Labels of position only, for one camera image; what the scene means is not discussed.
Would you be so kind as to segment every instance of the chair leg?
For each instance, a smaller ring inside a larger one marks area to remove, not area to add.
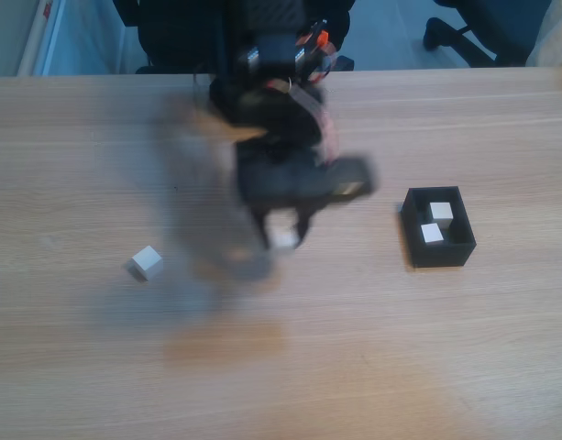
[[[430,18],[424,35],[426,50],[435,50],[439,46],[450,47],[462,57],[470,67],[494,67],[494,61],[463,34],[468,27],[455,30],[439,18]]]

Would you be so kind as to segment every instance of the gray floor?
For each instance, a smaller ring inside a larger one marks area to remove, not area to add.
[[[357,0],[340,54],[353,59],[357,71],[468,67],[450,48],[425,51],[422,39],[430,17],[442,18],[455,28],[465,26],[455,9],[438,6],[433,0]],[[471,33],[468,37],[477,42]],[[134,73],[145,64],[138,33],[127,29],[122,72]]]

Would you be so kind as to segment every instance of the white wall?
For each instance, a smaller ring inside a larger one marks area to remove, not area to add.
[[[119,73],[126,28],[112,0],[64,2],[51,42],[48,75]]]
[[[17,74],[38,5],[39,0],[0,0],[0,76]]]

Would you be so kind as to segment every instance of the black container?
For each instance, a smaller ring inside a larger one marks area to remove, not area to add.
[[[443,243],[426,245],[421,225],[432,223],[429,204],[436,202],[448,202],[454,220],[447,230],[441,231]],[[457,186],[410,189],[402,206],[401,219],[411,262],[416,268],[464,266],[476,247]]]

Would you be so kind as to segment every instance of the robotic arm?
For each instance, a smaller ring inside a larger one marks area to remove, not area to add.
[[[269,213],[294,209],[299,246],[315,213],[374,191],[364,159],[336,157],[316,87],[335,50],[324,22],[307,26],[302,0],[229,0],[221,18],[211,99],[230,123],[268,131],[236,144],[240,197],[267,248]]]

